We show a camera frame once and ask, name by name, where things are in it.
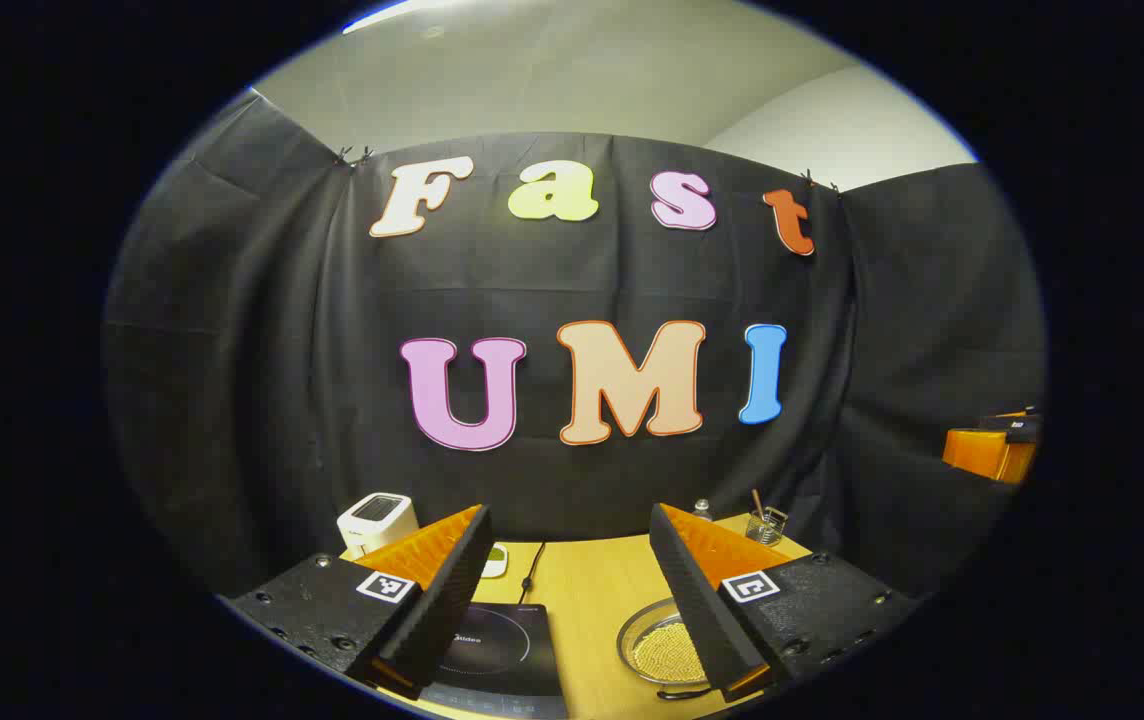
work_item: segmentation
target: blue letter i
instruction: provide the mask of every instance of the blue letter i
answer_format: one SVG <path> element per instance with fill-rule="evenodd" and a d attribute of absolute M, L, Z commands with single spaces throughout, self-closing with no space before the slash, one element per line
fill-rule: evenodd
<path fill-rule="evenodd" d="M 745 330 L 745 342 L 750 347 L 750 397 L 738 418 L 742 424 L 766 424 L 781 414 L 777 401 L 777 377 L 781 374 L 781 346 L 786 343 L 786 329 L 781 325 L 750 325 Z"/>

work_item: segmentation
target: white wall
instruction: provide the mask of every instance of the white wall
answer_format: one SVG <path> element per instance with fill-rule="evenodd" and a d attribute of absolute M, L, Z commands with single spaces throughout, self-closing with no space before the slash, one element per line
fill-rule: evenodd
<path fill-rule="evenodd" d="M 868 68 L 800 85 L 706 143 L 816 182 L 851 190 L 883 179 L 974 163 L 951 128 Z"/>

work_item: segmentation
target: black curtain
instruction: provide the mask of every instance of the black curtain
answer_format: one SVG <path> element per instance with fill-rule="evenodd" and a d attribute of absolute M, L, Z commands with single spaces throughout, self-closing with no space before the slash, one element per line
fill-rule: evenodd
<path fill-rule="evenodd" d="M 372 238 L 399 165 L 468 155 L 475 169 L 410 236 Z M 598 213 L 521 220 L 507 199 L 543 160 L 594 171 Z M 650 179 L 696 173 L 718 223 L 664 228 Z M 761 200 L 807 206 L 816 253 L 792 254 Z M 642 361 L 668 321 L 706 327 L 704 427 L 559 442 L 572 365 L 555 332 L 613 323 Z M 745 425 L 754 323 L 781 324 L 770 424 Z M 939 461 L 944 433 L 1042 399 L 1033 268 L 975 165 L 842 197 L 718 152 L 630 137 L 516 133 L 340 161 L 248 92 L 146 197 L 106 306 L 105 369 L 125 468 L 180 556 L 235 593 L 340 547 L 335 517 L 374 491 L 422 524 L 493 506 L 502 539 L 646 532 L 651 503 L 747 509 L 750 488 L 809 547 L 841 551 L 908 592 L 932 587 L 1002 509 L 1006 486 Z M 484 337 L 527 346 L 514 436 L 436 445 L 411 413 L 403 341 L 456 343 L 450 402 L 486 414 Z"/>

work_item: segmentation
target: induction cooktop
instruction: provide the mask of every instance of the induction cooktop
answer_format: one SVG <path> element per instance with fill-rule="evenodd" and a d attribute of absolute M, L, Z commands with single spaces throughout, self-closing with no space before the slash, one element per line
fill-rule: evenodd
<path fill-rule="evenodd" d="M 545 606 L 472 602 L 421 697 L 485 715 L 566 719 Z"/>

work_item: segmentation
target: ceiling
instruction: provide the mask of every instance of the ceiling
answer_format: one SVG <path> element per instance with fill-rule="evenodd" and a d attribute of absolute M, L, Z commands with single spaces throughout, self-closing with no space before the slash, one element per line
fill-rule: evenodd
<path fill-rule="evenodd" d="M 782 92 L 857 64 L 736 0 L 438 5 L 349 35 L 339 27 L 255 88 L 334 149 L 529 130 L 700 147 Z"/>

